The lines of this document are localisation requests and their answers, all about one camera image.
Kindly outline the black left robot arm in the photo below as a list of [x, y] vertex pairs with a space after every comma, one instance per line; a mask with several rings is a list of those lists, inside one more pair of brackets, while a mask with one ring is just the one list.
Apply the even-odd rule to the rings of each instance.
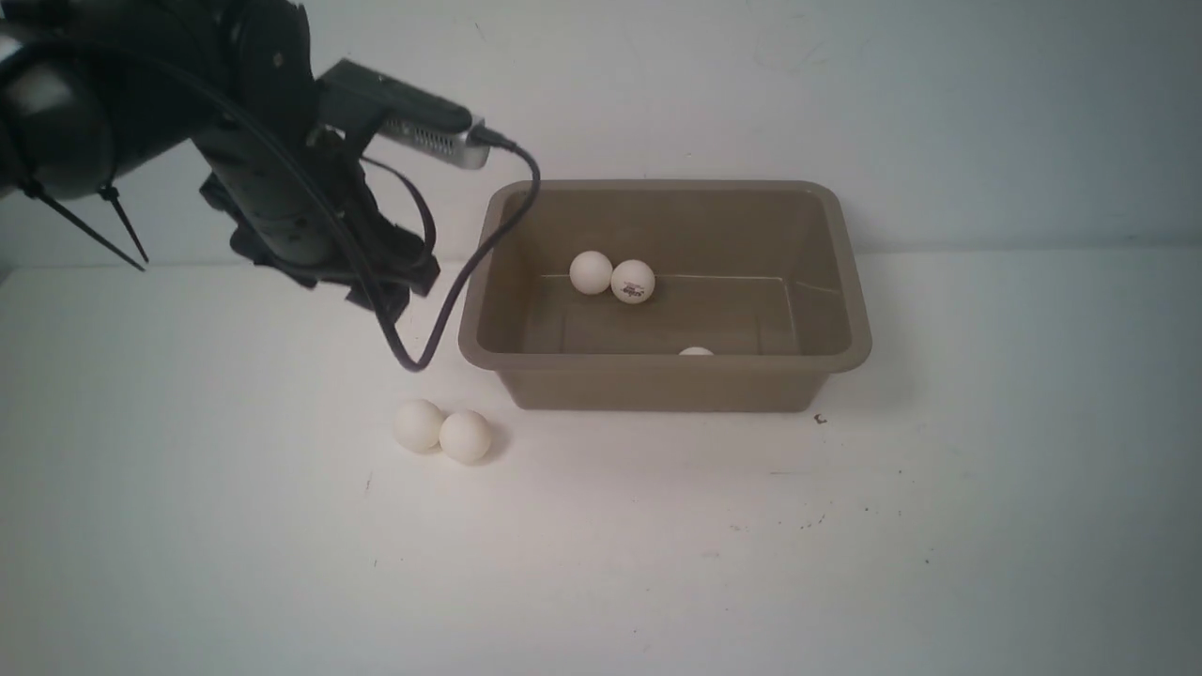
[[117, 180], [189, 142], [210, 168], [202, 197], [236, 223], [233, 253], [395, 321], [438, 281], [438, 230], [419, 192], [421, 235], [377, 209], [365, 146], [472, 125], [459, 103], [347, 59], [315, 76], [296, 2], [2, 4], [2, 192], [107, 249], [66, 201], [96, 195], [125, 219]]

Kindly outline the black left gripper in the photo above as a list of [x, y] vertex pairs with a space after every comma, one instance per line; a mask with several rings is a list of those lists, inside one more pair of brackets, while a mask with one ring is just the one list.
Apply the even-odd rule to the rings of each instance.
[[[220, 121], [194, 137], [194, 146], [212, 170], [201, 195], [236, 220], [230, 238], [233, 253], [255, 266], [279, 269], [303, 287], [346, 287], [347, 302], [370, 309], [316, 201], [252, 134]], [[361, 247], [383, 292], [387, 316], [395, 320], [407, 308], [409, 296], [430, 292], [439, 277], [438, 257], [418, 235], [379, 210], [363, 167], [344, 146], [337, 132], [323, 130], [315, 146], [303, 143], [296, 153]]]

